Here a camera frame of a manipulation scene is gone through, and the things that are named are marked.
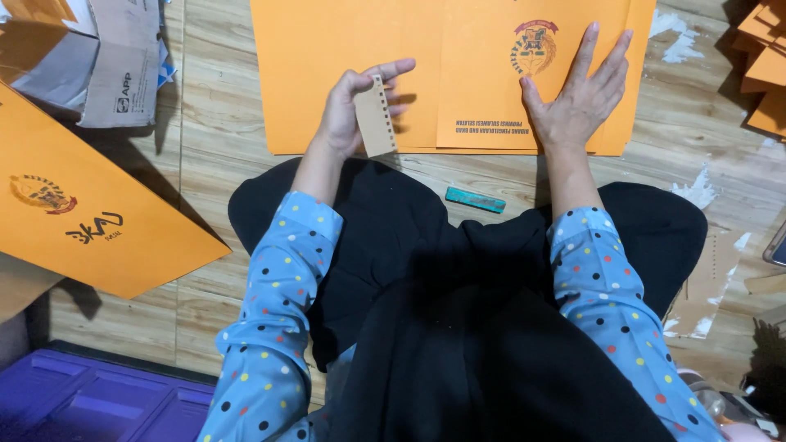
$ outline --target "laminate floor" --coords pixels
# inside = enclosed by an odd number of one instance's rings
[[[678,34],[653,36],[633,141],[622,157],[590,160],[598,185],[628,181],[664,189],[693,183],[706,163],[720,193],[704,210],[710,223],[751,232],[708,338],[668,340],[675,359],[727,390],[749,370],[752,316],[786,304],[786,293],[747,295],[742,284],[777,273],[761,255],[786,219],[786,148],[741,126],[758,97],[737,93],[744,60],[730,49],[729,22],[739,22],[752,7],[747,0],[661,1],[661,13],[677,13],[699,33],[693,49],[703,57],[666,63],[663,53]],[[158,124],[153,131],[130,133],[127,141],[109,137],[94,145],[171,204],[198,213],[234,253],[129,301],[99,293],[97,305],[84,308],[73,290],[54,289],[51,333],[217,374],[221,358],[213,339],[237,317],[248,264],[226,203],[245,179],[289,157],[266,149],[248,0],[172,0],[164,10],[165,38],[178,73],[160,91]],[[536,194],[540,201],[545,191],[535,157],[398,155],[384,161],[437,194],[456,186],[508,203],[502,215],[448,205],[452,223],[501,222],[532,208]],[[312,374],[312,403],[318,407],[324,378],[316,369]]]

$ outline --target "person's left hand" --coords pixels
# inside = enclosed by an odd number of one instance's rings
[[[371,76],[376,74],[381,76],[382,81],[387,85],[385,90],[387,100],[393,101],[399,97],[395,92],[395,77],[413,69],[415,69],[415,59],[405,58],[379,64],[360,74],[351,69],[346,71],[330,90],[315,138],[320,138],[342,160],[349,158],[362,141],[354,114],[355,94],[369,87],[373,83]],[[406,110],[406,105],[390,105],[387,110],[391,116],[397,116]]]

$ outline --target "stack of orange envelopes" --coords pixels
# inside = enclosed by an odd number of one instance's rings
[[[267,146],[303,153],[325,98],[347,69],[404,57],[417,67],[398,80],[409,111],[393,119],[402,153],[535,154],[521,102],[530,76],[551,101],[582,35],[601,24],[590,72],[625,29],[634,29],[619,107],[587,151],[620,155],[633,132],[656,0],[251,0]]]
[[[733,47],[748,52],[741,90],[765,92],[747,123],[786,142],[786,0],[763,0],[739,29]]]

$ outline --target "purple plastic crate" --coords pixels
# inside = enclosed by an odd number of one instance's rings
[[[0,441],[193,442],[213,390],[38,350],[0,373]]]

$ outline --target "bkad logo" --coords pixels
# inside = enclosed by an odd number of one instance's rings
[[[76,198],[66,193],[54,182],[37,175],[11,175],[11,194],[22,204],[42,208],[49,215],[70,212]]]
[[[533,20],[516,28],[518,38],[510,53],[510,64],[528,77],[545,71],[556,57],[554,35],[559,28],[551,21]]]

